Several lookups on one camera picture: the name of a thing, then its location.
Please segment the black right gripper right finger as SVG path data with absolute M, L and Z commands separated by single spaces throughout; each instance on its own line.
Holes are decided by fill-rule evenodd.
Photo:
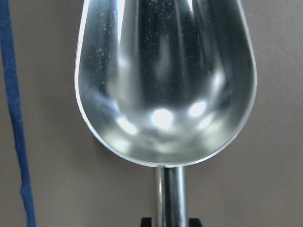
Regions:
M 202 227 L 202 223 L 198 218 L 189 218 L 188 220 L 189 227 Z

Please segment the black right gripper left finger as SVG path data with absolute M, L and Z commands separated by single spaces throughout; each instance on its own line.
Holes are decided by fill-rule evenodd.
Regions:
M 141 218 L 140 227 L 153 227 L 153 222 L 151 217 Z

